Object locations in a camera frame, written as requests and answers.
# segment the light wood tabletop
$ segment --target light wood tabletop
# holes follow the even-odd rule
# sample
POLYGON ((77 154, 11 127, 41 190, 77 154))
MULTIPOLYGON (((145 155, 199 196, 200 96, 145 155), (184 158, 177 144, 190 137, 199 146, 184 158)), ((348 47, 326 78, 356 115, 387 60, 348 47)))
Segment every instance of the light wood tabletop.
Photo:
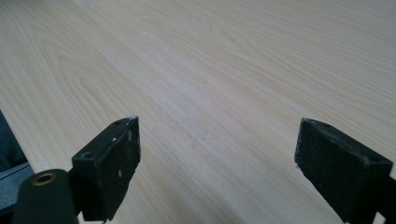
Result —
POLYGON ((36 172, 139 116, 111 223, 342 223, 300 120, 396 161, 395 99, 392 0, 0 1, 0 108, 36 172))

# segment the table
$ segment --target table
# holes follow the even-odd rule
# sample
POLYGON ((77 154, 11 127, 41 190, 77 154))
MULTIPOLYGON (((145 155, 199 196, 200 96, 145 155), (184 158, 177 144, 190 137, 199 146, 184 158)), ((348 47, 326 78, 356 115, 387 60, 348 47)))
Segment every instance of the table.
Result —
POLYGON ((396 161, 395 62, 391 0, 0 2, 0 108, 36 172, 139 116, 111 223, 342 223, 293 161, 300 120, 396 161))

